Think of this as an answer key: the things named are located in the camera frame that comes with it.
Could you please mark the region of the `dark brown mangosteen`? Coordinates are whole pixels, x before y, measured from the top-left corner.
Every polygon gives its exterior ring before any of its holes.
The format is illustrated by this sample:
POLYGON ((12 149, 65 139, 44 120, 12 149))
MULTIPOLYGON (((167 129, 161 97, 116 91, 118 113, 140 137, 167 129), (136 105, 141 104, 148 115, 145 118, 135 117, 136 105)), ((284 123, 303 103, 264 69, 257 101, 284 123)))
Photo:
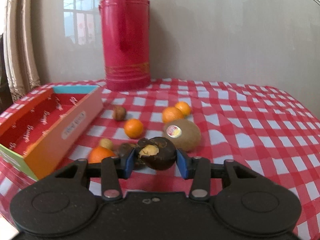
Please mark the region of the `dark brown mangosteen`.
POLYGON ((133 143, 122 143, 117 149, 117 156, 120 158, 128 158, 131 152, 134 152, 136 144, 133 143))

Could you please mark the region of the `red thermos flask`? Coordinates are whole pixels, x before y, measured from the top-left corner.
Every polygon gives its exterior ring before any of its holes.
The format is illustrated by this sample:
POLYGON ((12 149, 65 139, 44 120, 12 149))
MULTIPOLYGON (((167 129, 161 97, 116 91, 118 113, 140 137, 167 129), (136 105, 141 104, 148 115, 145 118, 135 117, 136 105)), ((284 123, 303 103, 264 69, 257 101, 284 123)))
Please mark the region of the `red thermos flask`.
POLYGON ((149 0, 101 0, 101 32, 109 90, 141 89, 150 84, 149 0))

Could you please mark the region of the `small orange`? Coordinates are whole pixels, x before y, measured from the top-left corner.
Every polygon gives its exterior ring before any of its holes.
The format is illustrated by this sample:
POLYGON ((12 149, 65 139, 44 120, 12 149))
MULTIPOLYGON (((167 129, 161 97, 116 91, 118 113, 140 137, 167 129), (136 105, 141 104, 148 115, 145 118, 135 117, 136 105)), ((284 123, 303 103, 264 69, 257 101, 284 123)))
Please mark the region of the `small orange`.
POLYGON ((184 101, 177 102, 175 107, 179 109, 185 117, 191 114, 191 107, 184 101))
POLYGON ((184 119, 184 115, 182 111, 176 107, 167 107, 162 112, 162 121, 165 124, 180 119, 184 119))
POLYGON ((116 154, 112 150, 109 150, 108 148, 104 148, 102 146, 97 146, 93 148, 90 154, 88 155, 88 163, 100 163, 104 158, 114 156, 116 156, 116 154))
POLYGON ((143 123, 138 119, 127 120, 124 124, 124 132, 131 139, 138 139, 144 132, 143 123))

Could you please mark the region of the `dark cracked mangosteen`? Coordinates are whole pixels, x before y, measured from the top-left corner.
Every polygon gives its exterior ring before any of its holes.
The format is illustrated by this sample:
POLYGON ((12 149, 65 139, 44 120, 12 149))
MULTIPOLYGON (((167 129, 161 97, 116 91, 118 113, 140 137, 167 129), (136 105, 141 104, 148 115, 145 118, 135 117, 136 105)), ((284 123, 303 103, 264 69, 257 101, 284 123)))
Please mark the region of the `dark cracked mangosteen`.
POLYGON ((136 144, 138 159, 153 170, 164 171, 177 159, 175 145, 165 137, 142 138, 136 144))

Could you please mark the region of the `beige curtain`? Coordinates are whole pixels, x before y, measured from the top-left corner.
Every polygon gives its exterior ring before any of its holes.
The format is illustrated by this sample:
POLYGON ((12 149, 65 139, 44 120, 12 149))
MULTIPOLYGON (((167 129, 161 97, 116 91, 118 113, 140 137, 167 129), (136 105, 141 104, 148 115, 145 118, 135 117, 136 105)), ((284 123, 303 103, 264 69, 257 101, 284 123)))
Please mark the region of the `beige curtain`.
POLYGON ((31 0, 7 0, 4 63, 13 101, 40 87, 31 36, 31 0))

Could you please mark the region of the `small brown round fruit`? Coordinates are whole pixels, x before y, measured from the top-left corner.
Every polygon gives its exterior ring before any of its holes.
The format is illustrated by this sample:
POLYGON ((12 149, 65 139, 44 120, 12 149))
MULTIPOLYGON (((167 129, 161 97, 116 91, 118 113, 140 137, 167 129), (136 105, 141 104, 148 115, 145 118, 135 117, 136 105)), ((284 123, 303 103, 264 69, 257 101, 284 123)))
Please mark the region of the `small brown round fruit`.
POLYGON ((126 109, 123 106, 115 105, 113 107, 112 118, 115 121, 123 121, 126 118, 126 109))

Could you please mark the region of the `brown kiwi with sticker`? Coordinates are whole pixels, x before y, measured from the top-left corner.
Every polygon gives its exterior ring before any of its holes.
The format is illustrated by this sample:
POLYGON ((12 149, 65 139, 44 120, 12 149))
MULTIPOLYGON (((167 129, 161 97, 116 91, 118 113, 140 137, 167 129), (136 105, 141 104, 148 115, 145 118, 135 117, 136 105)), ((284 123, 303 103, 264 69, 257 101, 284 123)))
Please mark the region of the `brown kiwi with sticker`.
POLYGON ((200 145, 201 131, 195 123, 179 119, 164 125, 163 137, 169 139, 176 148, 191 152, 200 145))

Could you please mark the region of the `red white checkered tablecloth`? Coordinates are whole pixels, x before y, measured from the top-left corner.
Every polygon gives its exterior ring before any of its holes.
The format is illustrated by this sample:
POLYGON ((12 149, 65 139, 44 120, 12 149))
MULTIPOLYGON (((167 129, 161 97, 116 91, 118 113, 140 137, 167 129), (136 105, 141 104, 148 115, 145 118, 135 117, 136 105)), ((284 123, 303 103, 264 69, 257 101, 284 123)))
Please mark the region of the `red white checkered tablecloth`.
POLYGON ((63 159, 88 156, 101 138, 127 142, 124 126, 112 119, 121 105, 130 118, 141 120, 148 138, 161 135, 162 111, 179 101, 192 109, 189 120, 202 133, 195 156, 220 164, 234 159, 292 191, 302 204, 295 233, 302 239, 319 239, 319 120, 287 92, 273 87, 155 80, 131 92, 113 92, 103 80, 104 110, 91 123, 63 159))

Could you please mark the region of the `small yellowish brown fruit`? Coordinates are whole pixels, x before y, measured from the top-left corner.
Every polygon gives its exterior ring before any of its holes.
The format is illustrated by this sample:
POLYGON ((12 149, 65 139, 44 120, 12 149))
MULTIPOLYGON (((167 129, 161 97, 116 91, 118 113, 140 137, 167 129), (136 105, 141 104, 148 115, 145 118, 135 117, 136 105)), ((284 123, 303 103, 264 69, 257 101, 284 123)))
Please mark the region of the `small yellowish brown fruit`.
POLYGON ((103 138, 99 141, 99 146, 106 148, 108 150, 113 150, 113 142, 110 139, 103 138))

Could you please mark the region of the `colourful cardboard box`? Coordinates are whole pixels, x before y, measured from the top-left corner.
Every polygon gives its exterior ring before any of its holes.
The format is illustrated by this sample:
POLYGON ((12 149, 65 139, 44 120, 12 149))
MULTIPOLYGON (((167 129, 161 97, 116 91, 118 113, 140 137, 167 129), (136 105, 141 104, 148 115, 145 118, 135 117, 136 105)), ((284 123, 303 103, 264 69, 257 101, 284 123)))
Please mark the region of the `colourful cardboard box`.
POLYGON ((46 177, 102 109, 97 85, 32 91, 1 114, 1 161, 32 179, 46 177))

